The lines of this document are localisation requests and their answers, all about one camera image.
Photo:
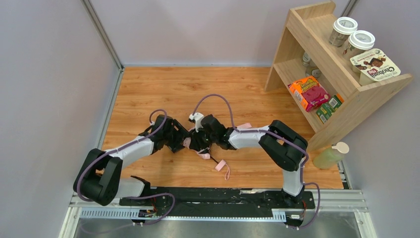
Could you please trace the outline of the pink folding umbrella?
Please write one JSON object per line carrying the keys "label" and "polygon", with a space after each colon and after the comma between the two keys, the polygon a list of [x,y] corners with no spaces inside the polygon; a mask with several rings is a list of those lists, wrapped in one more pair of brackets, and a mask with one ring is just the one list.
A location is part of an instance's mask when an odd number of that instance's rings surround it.
{"label": "pink folding umbrella", "polygon": [[224,127],[221,125],[221,129],[216,131],[205,131],[203,129],[196,129],[193,127],[191,129],[183,128],[184,139],[182,145],[189,150],[195,151],[204,160],[213,160],[216,162],[215,170],[220,172],[224,167],[226,167],[226,173],[224,175],[225,180],[230,179],[231,169],[228,163],[221,159],[220,161],[216,160],[211,155],[211,146],[216,144],[223,150],[237,150],[228,140],[228,137],[234,132],[232,127]]}

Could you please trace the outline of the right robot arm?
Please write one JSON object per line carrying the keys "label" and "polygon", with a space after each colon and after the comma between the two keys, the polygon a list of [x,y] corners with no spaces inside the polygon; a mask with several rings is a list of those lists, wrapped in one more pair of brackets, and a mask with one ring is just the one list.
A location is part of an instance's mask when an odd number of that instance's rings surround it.
{"label": "right robot arm", "polygon": [[270,125],[258,128],[225,127],[213,115],[201,113],[191,114],[189,121],[195,125],[190,131],[190,149],[207,154],[212,144],[224,150],[262,148],[283,170],[284,198],[295,203],[302,200],[305,189],[302,164],[308,142],[286,124],[273,120]]}

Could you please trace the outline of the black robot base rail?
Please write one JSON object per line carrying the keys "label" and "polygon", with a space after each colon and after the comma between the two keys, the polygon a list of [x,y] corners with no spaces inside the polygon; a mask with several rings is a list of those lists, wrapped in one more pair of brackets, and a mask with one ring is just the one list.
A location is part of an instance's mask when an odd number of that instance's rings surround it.
{"label": "black robot base rail", "polygon": [[99,217],[131,218],[134,222],[161,217],[180,220],[284,222],[300,226],[309,211],[319,211],[319,203],[310,191],[297,198],[278,189],[150,187],[141,198],[120,195],[100,207]]}

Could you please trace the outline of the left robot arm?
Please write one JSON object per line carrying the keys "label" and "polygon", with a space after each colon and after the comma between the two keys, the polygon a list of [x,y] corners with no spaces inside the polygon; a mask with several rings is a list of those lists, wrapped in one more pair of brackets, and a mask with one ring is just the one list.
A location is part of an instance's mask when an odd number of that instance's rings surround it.
{"label": "left robot arm", "polygon": [[124,168],[167,146],[173,153],[183,149],[188,130],[170,116],[156,120],[133,140],[113,149],[89,151],[73,185],[78,196],[88,202],[109,205],[115,198],[139,197],[146,181],[140,177],[121,178]]}

